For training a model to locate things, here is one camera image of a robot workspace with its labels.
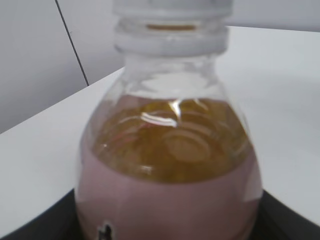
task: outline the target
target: yellow liquid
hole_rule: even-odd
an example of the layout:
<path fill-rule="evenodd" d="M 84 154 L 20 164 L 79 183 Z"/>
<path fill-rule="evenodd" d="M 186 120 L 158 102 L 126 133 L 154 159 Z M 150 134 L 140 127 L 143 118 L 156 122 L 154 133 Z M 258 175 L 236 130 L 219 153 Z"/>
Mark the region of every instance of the yellow liquid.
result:
<path fill-rule="evenodd" d="M 114 171 L 158 183 L 194 183 L 225 175 L 253 147 L 232 108 L 210 99 L 120 100 L 94 142 Z"/>

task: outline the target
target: pink liquid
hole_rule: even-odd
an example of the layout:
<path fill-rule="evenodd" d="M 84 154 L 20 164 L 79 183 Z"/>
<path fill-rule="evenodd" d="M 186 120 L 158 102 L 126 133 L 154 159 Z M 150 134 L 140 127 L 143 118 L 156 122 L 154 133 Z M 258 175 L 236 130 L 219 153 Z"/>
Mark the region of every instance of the pink liquid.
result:
<path fill-rule="evenodd" d="M 117 173 L 85 145 L 82 161 L 76 201 L 88 240 L 105 224 L 112 240 L 246 240 L 255 222 L 262 190 L 253 151 L 223 176 L 183 184 Z"/>

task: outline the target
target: bottle cap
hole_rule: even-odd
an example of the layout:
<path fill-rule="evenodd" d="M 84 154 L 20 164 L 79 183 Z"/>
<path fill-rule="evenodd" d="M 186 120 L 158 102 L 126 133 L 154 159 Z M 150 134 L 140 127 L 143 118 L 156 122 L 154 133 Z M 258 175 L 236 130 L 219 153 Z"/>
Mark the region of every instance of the bottle cap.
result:
<path fill-rule="evenodd" d="M 124 18 L 190 21 L 231 15 L 233 0 L 115 0 L 114 11 Z"/>

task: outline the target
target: bottle neck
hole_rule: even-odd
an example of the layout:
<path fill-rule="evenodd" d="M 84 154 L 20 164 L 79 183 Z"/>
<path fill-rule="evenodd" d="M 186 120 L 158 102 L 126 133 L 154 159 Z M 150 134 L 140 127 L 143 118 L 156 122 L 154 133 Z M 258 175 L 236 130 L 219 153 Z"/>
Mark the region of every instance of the bottle neck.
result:
<path fill-rule="evenodd" d="M 121 77 L 125 94 L 147 99 L 223 100 L 215 58 L 214 54 L 175 58 L 128 54 Z"/>
<path fill-rule="evenodd" d="M 215 78 L 216 54 L 190 57 L 148 56 L 129 53 L 125 55 L 124 80 L 141 80 L 146 76 L 167 73 L 185 73 Z"/>

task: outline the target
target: layered liquid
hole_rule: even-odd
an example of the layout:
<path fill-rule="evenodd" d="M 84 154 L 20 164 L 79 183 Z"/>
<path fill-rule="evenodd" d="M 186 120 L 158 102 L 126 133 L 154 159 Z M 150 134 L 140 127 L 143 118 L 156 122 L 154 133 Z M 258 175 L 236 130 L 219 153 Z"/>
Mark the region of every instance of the layered liquid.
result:
<path fill-rule="evenodd" d="M 248 237 L 260 174 L 227 103 L 126 96 L 108 115 L 93 146 L 82 141 L 76 201 L 88 240 L 105 225 L 117 240 Z"/>

